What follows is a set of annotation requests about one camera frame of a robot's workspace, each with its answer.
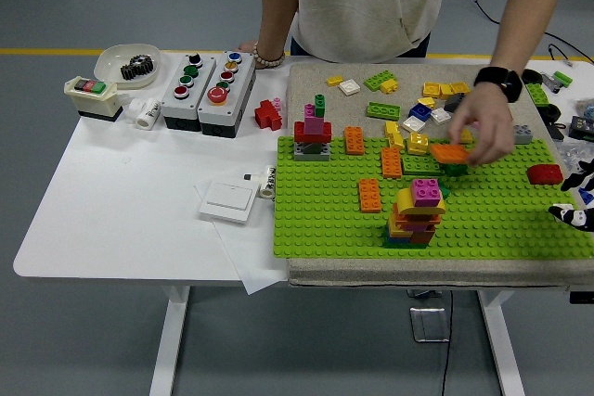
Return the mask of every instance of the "lego tower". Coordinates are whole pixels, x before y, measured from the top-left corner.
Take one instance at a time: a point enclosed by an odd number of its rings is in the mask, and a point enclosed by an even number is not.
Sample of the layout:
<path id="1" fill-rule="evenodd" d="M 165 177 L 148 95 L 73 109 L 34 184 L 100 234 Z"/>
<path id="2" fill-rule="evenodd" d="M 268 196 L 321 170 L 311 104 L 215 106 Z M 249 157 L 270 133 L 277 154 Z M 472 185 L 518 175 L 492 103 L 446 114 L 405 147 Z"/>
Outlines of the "lego tower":
<path id="1" fill-rule="evenodd" d="M 396 195 L 386 225 L 386 248 L 424 248 L 435 234 L 435 226 L 446 213 L 437 180 L 413 180 Z"/>
<path id="2" fill-rule="evenodd" d="M 306 104 L 303 121 L 294 126 L 295 161 L 329 161 L 332 124 L 324 121 L 326 99 L 316 95 L 314 104 Z"/>

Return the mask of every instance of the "table leg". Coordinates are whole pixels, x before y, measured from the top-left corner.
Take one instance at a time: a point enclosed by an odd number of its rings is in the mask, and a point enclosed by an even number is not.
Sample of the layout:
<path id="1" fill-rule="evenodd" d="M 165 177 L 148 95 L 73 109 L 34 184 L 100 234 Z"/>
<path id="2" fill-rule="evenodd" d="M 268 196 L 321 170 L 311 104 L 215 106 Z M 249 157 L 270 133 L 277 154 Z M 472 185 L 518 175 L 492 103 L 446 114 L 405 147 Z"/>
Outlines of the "table leg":
<path id="1" fill-rule="evenodd" d="M 170 396 L 174 387 L 175 366 L 186 319 L 189 287 L 163 287 L 169 298 L 157 354 L 150 396 Z"/>
<path id="2" fill-rule="evenodd" d="M 484 323 L 489 334 L 495 366 L 499 374 L 499 385 L 503 396 L 525 396 L 520 371 L 511 347 L 510 333 L 505 324 L 501 305 L 511 297 L 513 291 L 478 291 L 483 309 Z"/>

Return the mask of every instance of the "person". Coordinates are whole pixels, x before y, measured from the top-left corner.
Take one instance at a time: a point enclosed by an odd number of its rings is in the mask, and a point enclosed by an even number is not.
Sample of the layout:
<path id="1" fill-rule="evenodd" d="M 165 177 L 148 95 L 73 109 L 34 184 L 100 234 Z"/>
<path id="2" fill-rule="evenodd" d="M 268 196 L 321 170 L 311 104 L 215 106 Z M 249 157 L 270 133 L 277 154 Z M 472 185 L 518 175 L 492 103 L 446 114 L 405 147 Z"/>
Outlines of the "person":
<path id="1" fill-rule="evenodd" d="M 257 41 L 242 43 L 239 50 L 253 52 L 258 68 L 275 67 L 284 58 L 285 43 L 292 31 L 292 54 L 310 54 L 330 62 L 381 63 L 401 55 L 424 57 L 441 2 L 262 0 L 259 37 Z M 489 63 L 489 67 L 508 73 L 507 85 L 511 85 L 511 75 L 514 82 L 519 82 L 515 75 L 523 72 L 535 51 L 556 3 L 557 0 L 507 1 Z M 478 141 L 468 158 L 471 166 L 494 162 L 514 149 L 508 103 L 517 97 L 508 97 L 515 96 L 511 93 L 514 89 L 506 91 L 498 77 L 484 76 L 474 86 L 449 127 L 450 140 L 457 144 L 464 126 L 478 123 Z"/>

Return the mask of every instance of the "black smartwatch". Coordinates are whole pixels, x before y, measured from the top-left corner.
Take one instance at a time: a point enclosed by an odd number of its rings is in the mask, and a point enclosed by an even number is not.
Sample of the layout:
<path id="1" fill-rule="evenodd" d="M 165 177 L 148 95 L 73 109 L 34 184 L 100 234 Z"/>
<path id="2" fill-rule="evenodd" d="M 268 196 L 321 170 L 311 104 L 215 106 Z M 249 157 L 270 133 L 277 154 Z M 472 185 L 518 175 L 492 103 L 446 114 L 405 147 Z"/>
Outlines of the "black smartwatch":
<path id="1" fill-rule="evenodd" d="M 484 67 L 476 75 L 474 85 L 477 83 L 494 83 L 498 85 L 508 102 L 516 102 L 523 87 L 518 73 L 502 67 Z"/>

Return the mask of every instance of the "white tray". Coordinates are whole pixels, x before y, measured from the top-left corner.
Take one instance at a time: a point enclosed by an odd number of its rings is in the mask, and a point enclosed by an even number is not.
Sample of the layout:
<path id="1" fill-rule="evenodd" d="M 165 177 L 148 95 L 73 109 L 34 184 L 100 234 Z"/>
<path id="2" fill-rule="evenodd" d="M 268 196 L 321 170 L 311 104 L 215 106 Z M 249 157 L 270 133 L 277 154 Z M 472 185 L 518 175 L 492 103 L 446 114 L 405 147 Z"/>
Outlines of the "white tray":
<path id="1" fill-rule="evenodd" d="M 120 68 L 130 63 L 130 59 L 138 55 L 150 56 L 153 71 L 149 74 L 136 76 L 134 79 L 125 80 Z M 107 83 L 117 83 L 118 89 L 142 88 L 152 83 L 161 65 L 159 48 L 147 44 L 115 45 L 105 50 L 95 64 L 94 74 L 97 79 Z"/>

